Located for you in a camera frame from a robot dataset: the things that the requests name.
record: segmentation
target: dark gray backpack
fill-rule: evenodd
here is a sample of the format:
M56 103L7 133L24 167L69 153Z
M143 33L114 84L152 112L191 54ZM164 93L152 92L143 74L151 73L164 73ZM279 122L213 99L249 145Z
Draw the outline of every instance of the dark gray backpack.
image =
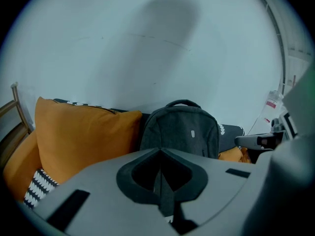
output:
M155 110L144 126L140 150L161 147L218 158L217 121L190 100L173 101Z

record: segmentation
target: wooden chair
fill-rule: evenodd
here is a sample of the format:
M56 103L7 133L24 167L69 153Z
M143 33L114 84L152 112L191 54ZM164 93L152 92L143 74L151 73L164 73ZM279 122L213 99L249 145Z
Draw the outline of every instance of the wooden chair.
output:
M19 101L18 83L15 82L11 85L13 98L10 102L6 103L0 108L0 118L2 118L8 111L13 108L17 108L21 122L16 125L0 142L0 169L3 170L5 164L9 160L10 156L13 154L14 150L18 147L23 138L30 134L32 131L26 121L23 114L22 107Z

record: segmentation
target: orange fabric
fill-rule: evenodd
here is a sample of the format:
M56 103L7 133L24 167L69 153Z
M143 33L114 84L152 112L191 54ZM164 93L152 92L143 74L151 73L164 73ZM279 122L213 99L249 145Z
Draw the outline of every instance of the orange fabric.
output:
M93 163L136 151L141 117L40 97L35 124L43 169L63 183Z
M218 159L231 162L251 163L247 151L242 152L238 147L219 153Z
M41 162L33 131L14 151L3 170L3 179L15 200L23 201L24 195Z

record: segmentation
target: black and white patterned pillow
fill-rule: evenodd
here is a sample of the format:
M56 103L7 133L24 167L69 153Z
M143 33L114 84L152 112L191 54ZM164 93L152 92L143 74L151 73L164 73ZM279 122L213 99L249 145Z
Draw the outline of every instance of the black and white patterned pillow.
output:
M43 169L35 171L33 179L25 193L23 203L33 209L47 193L59 184L54 181Z

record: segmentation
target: pillow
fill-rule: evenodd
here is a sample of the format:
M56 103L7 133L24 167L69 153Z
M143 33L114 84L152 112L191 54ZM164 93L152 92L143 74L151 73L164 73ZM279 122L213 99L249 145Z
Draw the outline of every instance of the pillow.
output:
M85 167L134 152L140 111L118 113L39 98L35 109L42 168L63 183Z

